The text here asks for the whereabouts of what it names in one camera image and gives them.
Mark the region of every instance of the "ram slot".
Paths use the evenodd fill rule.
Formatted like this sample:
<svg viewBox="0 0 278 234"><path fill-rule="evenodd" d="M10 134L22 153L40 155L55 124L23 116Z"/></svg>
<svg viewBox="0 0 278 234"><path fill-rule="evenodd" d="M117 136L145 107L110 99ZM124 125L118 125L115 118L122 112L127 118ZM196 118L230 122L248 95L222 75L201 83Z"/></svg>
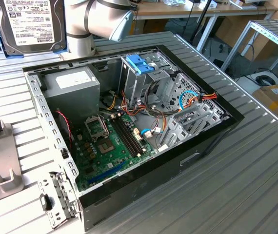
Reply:
<svg viewBox="0 0 278 234"><path fill-rule="evenodd" d="M111 120L111 125L133 157L136 157L137 154L143 153L142 148L134 139L133 135L128 131L123 120L120 118Z"/></svg>

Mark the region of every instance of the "wooden tabletop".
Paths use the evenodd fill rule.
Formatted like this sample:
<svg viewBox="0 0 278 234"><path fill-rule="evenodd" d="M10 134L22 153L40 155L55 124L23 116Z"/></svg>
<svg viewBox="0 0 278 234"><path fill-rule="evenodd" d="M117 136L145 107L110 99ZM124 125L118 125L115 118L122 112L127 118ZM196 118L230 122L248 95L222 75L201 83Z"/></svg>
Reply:
<svg viewBox="0 0 278 234"><path fill-rule="evenodd" d="M241 10L232 4L218 4L217 8L212 8L207 13L238 13L238 12L257 12L257 11L276 11L278 8L268 5L261 6L258 9ZM190 6L179 4L179 6L168 6L163 2L141 2L138 4L138 16L153 16L153 15L185 15L191 10ZM193 8L192 14L201 14L202 10Z"/></svg>

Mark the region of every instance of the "hard drive label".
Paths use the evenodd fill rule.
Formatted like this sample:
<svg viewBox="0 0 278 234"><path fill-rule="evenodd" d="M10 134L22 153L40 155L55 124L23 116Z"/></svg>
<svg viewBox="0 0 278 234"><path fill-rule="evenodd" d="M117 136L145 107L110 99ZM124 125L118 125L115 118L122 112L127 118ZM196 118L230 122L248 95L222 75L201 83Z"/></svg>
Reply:
<svg viewBox="0 0 278 234"><path fill-rule="evenodd" d="M50 1L5 0L4 3L17 45L55 42Z"/></svg>

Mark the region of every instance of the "motherboard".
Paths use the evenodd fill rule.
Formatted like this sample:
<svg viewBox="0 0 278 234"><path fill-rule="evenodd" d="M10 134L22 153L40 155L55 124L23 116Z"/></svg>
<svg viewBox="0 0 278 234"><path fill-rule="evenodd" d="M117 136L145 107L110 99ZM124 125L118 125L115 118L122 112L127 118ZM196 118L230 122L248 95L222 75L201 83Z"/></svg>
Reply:
<svg viewBox="0 0 278 234"><path fill-rule="evenodd" d="M136 126L128 115L93 119L75 126L72 133L71 154L79 169L76 179L79 191L157 153L147 141L136 138Z"/></svg>

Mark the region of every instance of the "toshiba hard drive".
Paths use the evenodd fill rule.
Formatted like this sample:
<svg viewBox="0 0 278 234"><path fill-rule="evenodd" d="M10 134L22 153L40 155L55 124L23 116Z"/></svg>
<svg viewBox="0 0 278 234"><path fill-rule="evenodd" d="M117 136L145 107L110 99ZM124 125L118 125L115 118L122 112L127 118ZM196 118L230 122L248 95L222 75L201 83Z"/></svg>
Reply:
<svg viewBox="0 0 278 234"><path fill-rule="evenodd" d="M65 51L63 0L0 0L0 46L7 57Z"/></svg>

